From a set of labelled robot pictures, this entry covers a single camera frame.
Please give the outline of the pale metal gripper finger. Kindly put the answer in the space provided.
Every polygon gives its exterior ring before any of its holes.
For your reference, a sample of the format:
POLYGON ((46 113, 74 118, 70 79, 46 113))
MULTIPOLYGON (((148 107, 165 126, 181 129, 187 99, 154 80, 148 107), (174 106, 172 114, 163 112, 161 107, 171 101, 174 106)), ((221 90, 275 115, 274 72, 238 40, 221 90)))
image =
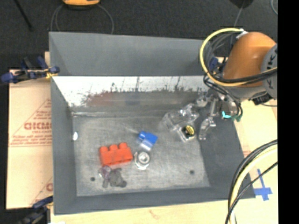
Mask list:
POLYGON ((193 103, 187 105, 187 117, 189 119, 197 119, 199 112, 206 107, 208 100, 206 97, 199 97, 193 103))
POLYGON ((201 122, 198 135, 199 140, 206 140, 207 133, 212 127, 216 127, 216 123, 213 117, 208 116, 201 122))

